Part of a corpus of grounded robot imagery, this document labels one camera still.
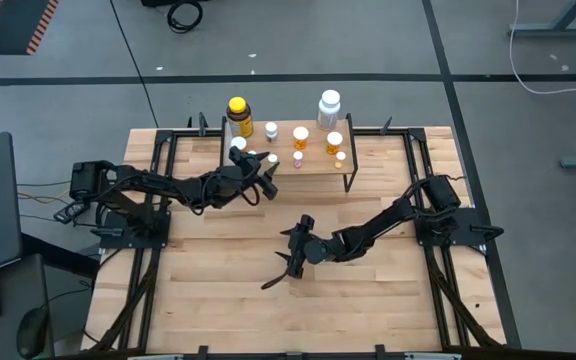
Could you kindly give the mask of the grey leg desk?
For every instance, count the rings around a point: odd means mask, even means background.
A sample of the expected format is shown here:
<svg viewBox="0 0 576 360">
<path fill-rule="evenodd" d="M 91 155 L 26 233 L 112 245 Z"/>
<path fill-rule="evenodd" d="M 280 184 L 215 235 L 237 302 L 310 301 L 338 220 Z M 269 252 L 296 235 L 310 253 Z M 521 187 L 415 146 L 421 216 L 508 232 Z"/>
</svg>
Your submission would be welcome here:
<svg viewBox="0 0 576 360">
<path fill-rule="evenodd" d="M 514 0 L 514 17 L 513 22 L 508 27 L 508 37 L 576 36 L 576 0 L 569 0 L 561 13 L 547 23 L 519 23 L 520 1 L 521 0 Z"/>
</svg>

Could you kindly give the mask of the dark grey computer desk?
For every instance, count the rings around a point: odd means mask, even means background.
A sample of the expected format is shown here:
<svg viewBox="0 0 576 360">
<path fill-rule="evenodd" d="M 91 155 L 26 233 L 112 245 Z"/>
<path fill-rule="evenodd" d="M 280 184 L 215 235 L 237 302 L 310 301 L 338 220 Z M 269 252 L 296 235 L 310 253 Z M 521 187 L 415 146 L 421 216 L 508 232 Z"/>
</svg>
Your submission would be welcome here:
<svg viewBox="0 0 576 360">
<path fill-rule="evenodd" d="M 0 360 L 24 360 L 16 349 L 16 332 L 23 315 L 32 308 L 48 310 L 46 343 L 32 360 L 54 355 L 43 259 L 32 255 L 0 268 Z"/>
</svg>

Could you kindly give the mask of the black computer mouse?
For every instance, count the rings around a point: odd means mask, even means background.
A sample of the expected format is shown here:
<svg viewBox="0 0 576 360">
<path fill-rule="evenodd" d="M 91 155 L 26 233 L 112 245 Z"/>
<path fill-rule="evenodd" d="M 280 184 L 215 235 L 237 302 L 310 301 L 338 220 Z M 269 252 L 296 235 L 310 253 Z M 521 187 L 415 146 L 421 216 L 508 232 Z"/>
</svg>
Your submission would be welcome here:
<svg viewBox="0 0 576 360">
<path fill-rule="evenodd" d="M 42 353 L 47 335 L 48 310 L 39 306 L 27 311 L 16 332 L 17 353 L 24 360 L 32 360 Z"/>
</svg>

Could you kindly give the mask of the black box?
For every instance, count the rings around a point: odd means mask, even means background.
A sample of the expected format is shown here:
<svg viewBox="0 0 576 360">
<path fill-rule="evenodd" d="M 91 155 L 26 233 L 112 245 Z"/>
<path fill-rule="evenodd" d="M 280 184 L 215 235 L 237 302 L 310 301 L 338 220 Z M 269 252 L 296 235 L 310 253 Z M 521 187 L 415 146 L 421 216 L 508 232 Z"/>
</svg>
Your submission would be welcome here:
<svg viewBox="0 0 576 360">
<path fill-rule="evenodd" d="M 174 5 L 180 2 L 201 2 L 201 1 L 209 1 L 209 0 L 140 0 L 142 6 L 150 8 Z"/>
</svg>

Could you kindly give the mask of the black power adapter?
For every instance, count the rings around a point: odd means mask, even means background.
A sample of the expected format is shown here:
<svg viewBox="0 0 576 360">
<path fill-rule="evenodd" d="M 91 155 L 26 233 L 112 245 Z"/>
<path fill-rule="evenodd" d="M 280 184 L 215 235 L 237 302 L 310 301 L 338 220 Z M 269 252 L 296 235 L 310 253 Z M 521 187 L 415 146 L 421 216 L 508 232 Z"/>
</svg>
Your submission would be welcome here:
<svg viewBox="0 0 576 360">
<path fill-rule="evenodd" d="M 90 209 L 90 204 L 84 201 L 74 201 L 53 214 L 53 219 L 62 224 L 74 222 L 79 216 Z"/>
</svg>

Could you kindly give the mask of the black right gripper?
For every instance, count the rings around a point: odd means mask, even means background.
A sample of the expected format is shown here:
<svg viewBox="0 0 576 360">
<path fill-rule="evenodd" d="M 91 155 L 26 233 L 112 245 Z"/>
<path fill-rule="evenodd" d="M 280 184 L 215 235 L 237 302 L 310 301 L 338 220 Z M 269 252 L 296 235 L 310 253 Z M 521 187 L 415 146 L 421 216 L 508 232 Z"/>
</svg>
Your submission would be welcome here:
<svg viewBox="0 0 576 360">
<path fill-rule="evenodd" d="M 293 228 L 280 231 L 280 234 L 289 236 L 290 255 L 282 252 L 275 254 L 286 261 L 287 275 L 290 277 L 301 279 L 305 262 L 318 264 L 328 258 L 329 249 L 324 241 L 311 233 L 314 223 L 311 216 L 304 214 Z"/>
</svg>

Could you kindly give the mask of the amber bottle yellow cap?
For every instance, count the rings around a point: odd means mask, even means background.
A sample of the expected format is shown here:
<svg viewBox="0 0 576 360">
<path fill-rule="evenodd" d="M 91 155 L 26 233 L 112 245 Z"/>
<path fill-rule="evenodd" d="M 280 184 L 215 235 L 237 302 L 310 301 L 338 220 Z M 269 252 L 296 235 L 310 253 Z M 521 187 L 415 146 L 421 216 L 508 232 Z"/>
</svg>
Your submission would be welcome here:
<svg viewBox="0 0 576 360">
<path fill-rule="evenodd" d="M 254 132 L 252 111 L 247 101 L 240 96 L 232 97 L 227 106 L 227 119 L 234 136 L 247 138 Z"/>
</svg>

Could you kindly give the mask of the black orange striped floor mat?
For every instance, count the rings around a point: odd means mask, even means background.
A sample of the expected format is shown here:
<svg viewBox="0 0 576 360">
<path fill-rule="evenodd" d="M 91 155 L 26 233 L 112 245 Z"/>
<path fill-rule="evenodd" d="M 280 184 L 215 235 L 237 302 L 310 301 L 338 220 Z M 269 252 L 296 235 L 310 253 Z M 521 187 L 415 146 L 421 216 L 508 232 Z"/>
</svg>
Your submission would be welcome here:
<svg viewBox="0 0 576 360">
<path fill-rule="evenodd" d="M 60 0 L 0 0 L 0 55 L 34 55 Z"/>
</svg>

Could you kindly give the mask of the wooden shelf black metal frame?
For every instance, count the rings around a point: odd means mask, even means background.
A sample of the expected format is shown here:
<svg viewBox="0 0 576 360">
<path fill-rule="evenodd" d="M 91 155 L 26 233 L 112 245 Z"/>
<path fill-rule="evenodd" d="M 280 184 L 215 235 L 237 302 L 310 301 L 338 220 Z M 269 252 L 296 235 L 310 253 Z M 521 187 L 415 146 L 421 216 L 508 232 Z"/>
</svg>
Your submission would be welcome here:
<svg viewBox="0 0 576 360">
<path fill-rule="evenodd" d="M 278 130 L 277 140 L 269 142 L 265 136 L 265 125 L 267 121 L 255 120 L 253 122 L 253 134 L 246 139 L 245 149 L 257 153 L 269 152 L 278 157 L 280 163 L 276 175 L 341 175 L 344 180 L 344 190 L 349 192 L 358 172 L 359 165 L 354 139 L 354 129 L 351 114 L 348 113 L 345 119 L 337 122 L 336 132 L 342 135 L 340 151 L 346 157 L 341 160 L 341 166 L 337 168 L 338 161 L 336 155 L 327 152 L 328 131 L 320 129 L 315 120 L 282 120 L 275 121 Z M 302 153 L 304 159 L 302 166 L 294 166 L 293 153 L 294 146 L 293 131 L 297 127 L 304 127 L 309 131 L 307 146 Z"/>
</svg>

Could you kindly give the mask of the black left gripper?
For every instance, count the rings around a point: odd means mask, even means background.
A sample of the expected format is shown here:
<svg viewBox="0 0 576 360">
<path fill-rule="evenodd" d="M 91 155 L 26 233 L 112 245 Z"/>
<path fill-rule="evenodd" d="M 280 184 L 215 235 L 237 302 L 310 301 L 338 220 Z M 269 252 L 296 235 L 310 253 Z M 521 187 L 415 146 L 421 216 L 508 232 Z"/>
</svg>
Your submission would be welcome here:
<svg viewBox="0 0 576 360">
<path fill-rule="evenodd" d="M 242 152 L 236 147 L 230 147 L 228 157 L 232 165 L 220 166 L 217 169 L 217 174 L 221 179 L 236 183 L 235 189 L 239 193 L 243 193 L 248 188 L 258 185 L 262 190 L 262 194 L 268 200 L 274 200 L 277 196 L 278 188 L 273 183 L 273 176 L 280 163 L 267 163 L 262 166 L 263 161 L 269 154 L 269 152 L 257 152 L 257 155 L 249 155 L 248 152 Z"/>
</svg>

